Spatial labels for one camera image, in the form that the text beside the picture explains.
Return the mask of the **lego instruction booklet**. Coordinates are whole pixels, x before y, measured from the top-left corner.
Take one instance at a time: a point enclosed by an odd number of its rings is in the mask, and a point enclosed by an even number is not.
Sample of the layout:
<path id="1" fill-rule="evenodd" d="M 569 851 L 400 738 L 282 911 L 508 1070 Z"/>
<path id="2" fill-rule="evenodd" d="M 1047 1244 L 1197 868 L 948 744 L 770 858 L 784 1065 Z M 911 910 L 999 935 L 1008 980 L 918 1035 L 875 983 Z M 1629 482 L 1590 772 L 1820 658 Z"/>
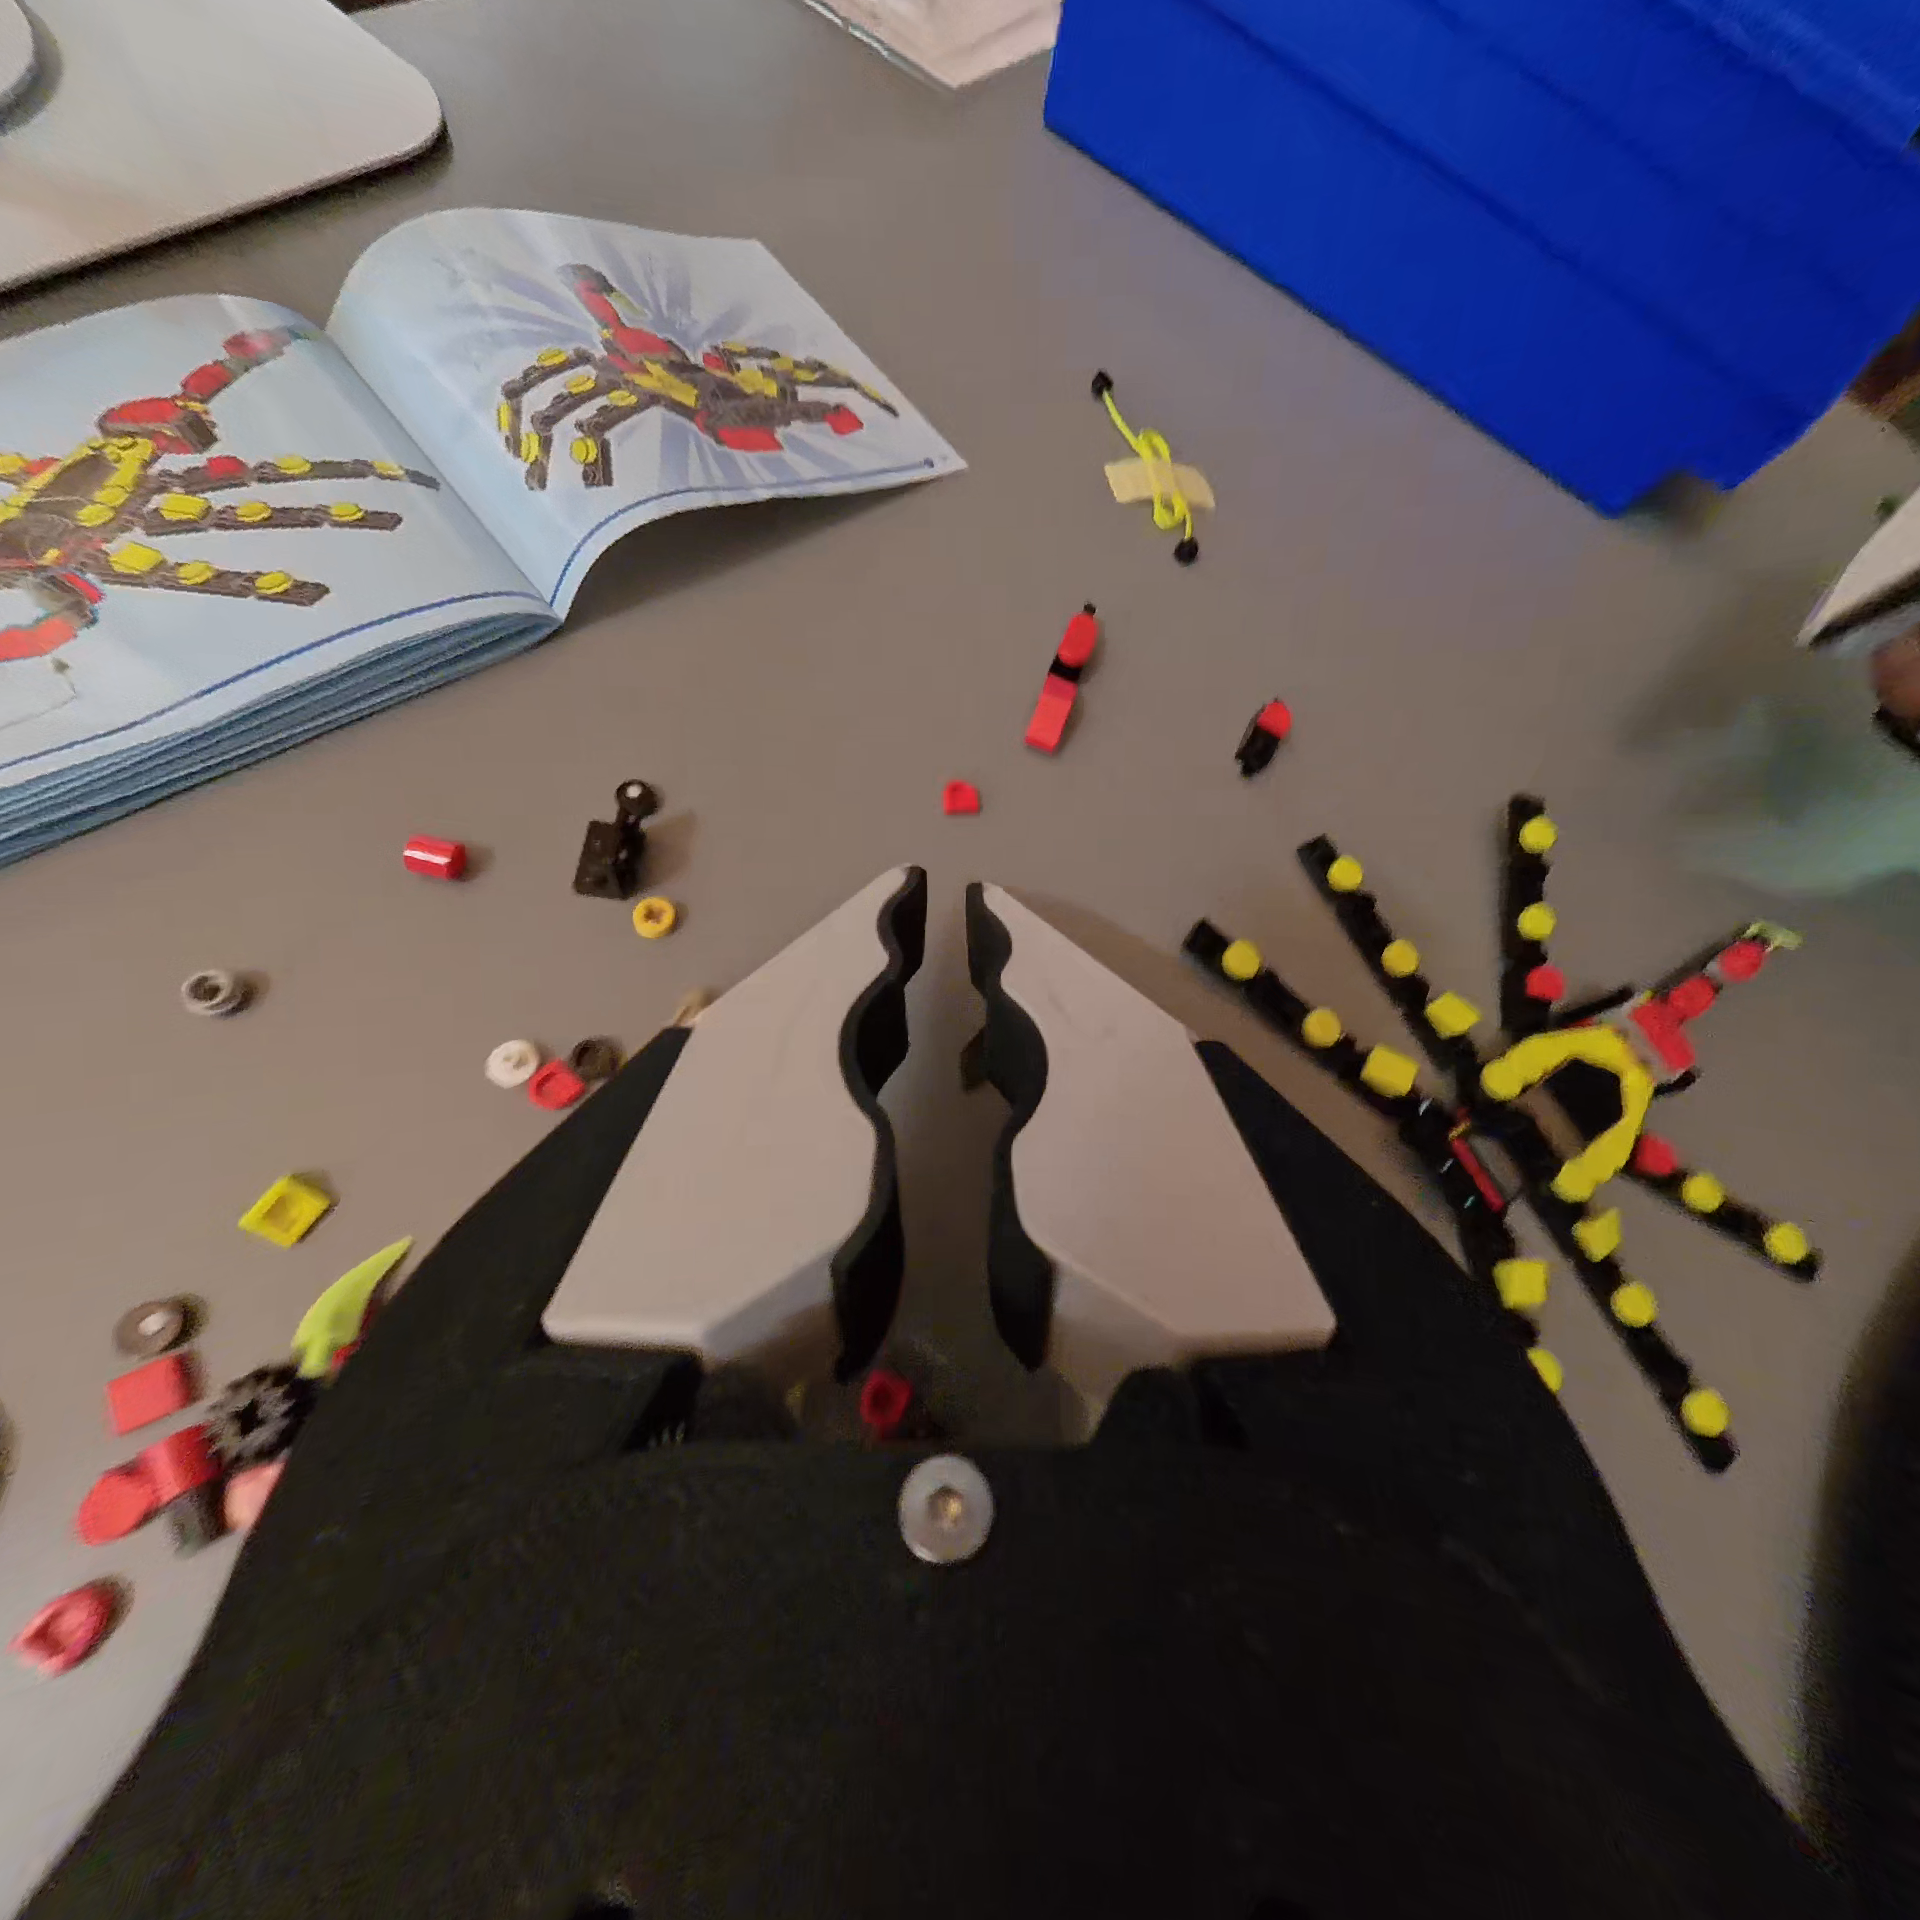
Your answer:
<path id="1" fill-rule="evenodd" d="M 490 206 L 324 323 L 8 338 L 3 454 L 4 867 L 538 646 L 639 527 L 964 470 L 767 246 Z"/>

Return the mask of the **yellow lego tile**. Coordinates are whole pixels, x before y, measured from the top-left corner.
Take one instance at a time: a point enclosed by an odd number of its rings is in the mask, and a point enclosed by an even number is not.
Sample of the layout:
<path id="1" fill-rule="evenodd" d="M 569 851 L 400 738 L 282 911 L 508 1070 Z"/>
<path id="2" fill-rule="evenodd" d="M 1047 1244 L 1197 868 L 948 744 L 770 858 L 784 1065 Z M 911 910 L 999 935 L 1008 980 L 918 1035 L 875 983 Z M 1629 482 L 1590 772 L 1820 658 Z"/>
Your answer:
<path id="1" fill-rule="evenodd" d="M 320 1176 L 278 1176 L 237 1217 L 237 1230 L 278 1250 L 290 1250 L 306 1239 L 335 1204 L 335 1193 Z"/>

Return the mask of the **black lego bracket with pin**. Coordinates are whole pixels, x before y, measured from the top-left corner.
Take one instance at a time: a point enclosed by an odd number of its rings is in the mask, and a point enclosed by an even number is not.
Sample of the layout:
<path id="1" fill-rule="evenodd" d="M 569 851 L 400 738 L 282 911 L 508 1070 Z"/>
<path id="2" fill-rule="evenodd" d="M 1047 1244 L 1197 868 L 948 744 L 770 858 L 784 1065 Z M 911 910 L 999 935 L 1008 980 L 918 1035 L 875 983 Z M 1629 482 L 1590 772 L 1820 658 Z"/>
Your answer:
<path id="1" fill-rule="evenodd" d="M 611 795 L 611 816 L 587 820 L 572 874 L 572 893 L 584 899 L 635 897 L 648 848 L 648 820 L 660 808 L 660 792 L 640 777 L 622 779 Z"/>

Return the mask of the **black yellow lego scorpion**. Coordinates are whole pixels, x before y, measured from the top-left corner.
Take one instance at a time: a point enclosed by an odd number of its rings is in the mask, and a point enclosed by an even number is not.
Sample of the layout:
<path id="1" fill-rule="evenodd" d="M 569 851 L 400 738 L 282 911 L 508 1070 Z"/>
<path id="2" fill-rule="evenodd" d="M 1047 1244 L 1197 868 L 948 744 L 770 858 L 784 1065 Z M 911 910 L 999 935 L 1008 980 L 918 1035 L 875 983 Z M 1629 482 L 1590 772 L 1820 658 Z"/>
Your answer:
<path id="1" fill-rule="evenodd" d="M 1492 1301 L 1506 1342 L 1548 1391 L 1565 1382 L 1563 1364 L 1541 1340 L 1553 1269 L 1523 1250 L 1515 1223 L 1522 1214 L 1612 1326 L 1692 1460 L 1722 1475 L 1738 1460 L 1731 1406 L 1667 1340 L 1656 1294 L 1626 1269 L 1612 1190 L 1659 1194 L 1792 1284 L 1820 1280 L 1821 1253 L 1799 1223 L 1731 1193 L 1656 1127 L 1656 1108 L 1698 1078 L 1692 1026 L 1799 941 L 1784 926 L 1752 921 L 1652 983 L 1577 1001 L 1551 952 L 1558 915 L 1548 879 L 1558 840 L 1544 796 L 1516 792 L 1506 801 L 1497 1022 L 1427 976 L 1418 946 L 1388 921 L 1352 851 L 1325 836 L 1299 848 L 1310 886 L 1394 1005 L 1416 1054 L 1361 1044 L 1335 1007 L 1296 994 L 1254 941 L 1204 916 L 1188 926 L 1182 954 L 1389 1122 L 1444 1202 L 1467 1271 Z"/>

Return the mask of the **blue plastic bin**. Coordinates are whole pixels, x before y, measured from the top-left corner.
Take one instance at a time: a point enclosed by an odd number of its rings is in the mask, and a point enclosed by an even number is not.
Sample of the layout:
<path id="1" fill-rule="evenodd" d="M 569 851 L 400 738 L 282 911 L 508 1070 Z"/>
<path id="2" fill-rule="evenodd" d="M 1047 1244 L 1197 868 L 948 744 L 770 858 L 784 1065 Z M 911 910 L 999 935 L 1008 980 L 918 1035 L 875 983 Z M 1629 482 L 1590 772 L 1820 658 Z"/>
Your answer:
<path id="1" fill-rule="evenodd" d="M 1604 515 L 1914 314 L 1917 6 L 1076 2 L 1043 122 Z"/>

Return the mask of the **lime lego claw piece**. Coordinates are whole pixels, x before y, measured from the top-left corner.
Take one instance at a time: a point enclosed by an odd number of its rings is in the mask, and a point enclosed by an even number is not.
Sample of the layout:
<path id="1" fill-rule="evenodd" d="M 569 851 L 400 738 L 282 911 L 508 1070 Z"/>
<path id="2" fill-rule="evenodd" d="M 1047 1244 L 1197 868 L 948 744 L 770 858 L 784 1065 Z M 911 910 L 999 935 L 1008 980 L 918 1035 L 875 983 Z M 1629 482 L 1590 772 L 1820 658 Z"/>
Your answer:
<path id="1" fill-rule="evenodd" d="M 293 1332 L 290 1358 L 300 1379 L 329 1379 L 342 1355 L 352 1353 L 364 1337 L 378 1290 L 407 1260 L 412 1236 L 404 1236 L 377 1248 L 329 1284 L 309 1308 L 303 1310 Z"/>

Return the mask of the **white tablet stand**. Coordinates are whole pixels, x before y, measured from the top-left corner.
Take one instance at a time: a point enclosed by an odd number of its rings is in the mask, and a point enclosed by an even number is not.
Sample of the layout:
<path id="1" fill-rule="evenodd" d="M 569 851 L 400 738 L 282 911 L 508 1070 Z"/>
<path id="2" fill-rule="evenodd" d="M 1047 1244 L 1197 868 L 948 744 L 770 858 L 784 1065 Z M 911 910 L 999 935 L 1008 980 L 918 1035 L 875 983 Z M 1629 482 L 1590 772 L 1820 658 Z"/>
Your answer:
<path id="1" fill-rule="evenodd" d="M 326 2 L 3 5 L 3 287 L 432 149 L 444 107 Z"/>

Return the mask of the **printed paper sheets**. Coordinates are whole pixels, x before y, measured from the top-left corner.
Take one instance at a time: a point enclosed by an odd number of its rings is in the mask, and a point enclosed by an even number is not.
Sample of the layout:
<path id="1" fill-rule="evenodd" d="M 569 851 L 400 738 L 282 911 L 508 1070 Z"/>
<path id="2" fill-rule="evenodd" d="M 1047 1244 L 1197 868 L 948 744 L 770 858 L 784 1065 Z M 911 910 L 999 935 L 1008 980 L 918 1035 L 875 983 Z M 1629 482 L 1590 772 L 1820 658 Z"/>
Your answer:
<path id="1" fill-rule="evenodd" d="M 807 2 L 884 59 L 948 90 L 1056 42 L 1062 2 Z"/>

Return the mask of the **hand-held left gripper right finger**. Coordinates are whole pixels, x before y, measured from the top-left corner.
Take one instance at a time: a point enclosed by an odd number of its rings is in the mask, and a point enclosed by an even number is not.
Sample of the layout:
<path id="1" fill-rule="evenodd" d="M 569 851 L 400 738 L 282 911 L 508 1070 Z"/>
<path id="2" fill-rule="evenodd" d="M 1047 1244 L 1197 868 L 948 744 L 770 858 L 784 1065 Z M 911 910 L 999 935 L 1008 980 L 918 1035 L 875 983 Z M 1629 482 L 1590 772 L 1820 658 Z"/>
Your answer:
<path id="1" fill-rule="evenodd" d="M 1197 1038 L 1011 890 L 964 893 L 969 1073 L 1005 1106 L 986 1226 L 1002 1347 L 1068 1390 L 1325 1348 L 1335 1310 Z"/>

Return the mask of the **red black lego claw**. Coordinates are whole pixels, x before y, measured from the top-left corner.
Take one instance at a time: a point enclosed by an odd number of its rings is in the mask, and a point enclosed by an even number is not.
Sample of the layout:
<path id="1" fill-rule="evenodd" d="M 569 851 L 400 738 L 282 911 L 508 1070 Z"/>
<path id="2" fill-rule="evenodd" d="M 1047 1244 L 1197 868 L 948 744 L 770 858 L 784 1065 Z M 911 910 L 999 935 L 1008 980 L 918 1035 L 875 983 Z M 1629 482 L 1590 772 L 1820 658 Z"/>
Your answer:
<path id="1" fill-rule="evenodd" d="M 1079 701 L 1079 686 L 1100 651 L 1101 627 L 1095 603 L 1082 608 L 1068 618 L 1060 644 L 1048 659 L 1042 692 L 1034 701 L 1022 741 L 1043 755 L 1054 755 L 1062 746 L 1068 724 Z"/>

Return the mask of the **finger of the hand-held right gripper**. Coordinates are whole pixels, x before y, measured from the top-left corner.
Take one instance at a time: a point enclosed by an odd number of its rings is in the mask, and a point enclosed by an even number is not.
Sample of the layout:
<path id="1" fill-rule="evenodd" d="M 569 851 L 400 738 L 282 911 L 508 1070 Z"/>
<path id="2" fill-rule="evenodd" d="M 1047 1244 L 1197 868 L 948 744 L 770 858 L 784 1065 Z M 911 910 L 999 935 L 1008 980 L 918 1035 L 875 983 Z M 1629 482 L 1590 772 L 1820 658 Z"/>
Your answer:
<path id="1" fill-rule="evenodd" d="M 1821 593 L 1797 647 L 1884 647 L 1917 624 L 1917 492 L 1911 492 Z"/>

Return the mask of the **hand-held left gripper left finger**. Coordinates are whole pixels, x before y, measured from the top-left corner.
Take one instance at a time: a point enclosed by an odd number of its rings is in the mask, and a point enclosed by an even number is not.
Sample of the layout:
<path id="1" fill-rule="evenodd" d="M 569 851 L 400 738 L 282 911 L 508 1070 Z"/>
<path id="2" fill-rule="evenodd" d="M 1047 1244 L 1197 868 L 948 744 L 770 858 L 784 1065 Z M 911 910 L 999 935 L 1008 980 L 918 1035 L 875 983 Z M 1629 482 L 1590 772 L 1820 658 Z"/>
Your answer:
<path id="1" fill-rule="evenodd" d="M 908 1056 L 923 923 L 923 868 L 885 868 L 682 1031 L 542 1310 L 548 1340 L 766 1377 L 875 1358 L 905 1269 L 878 1094 Z"/>

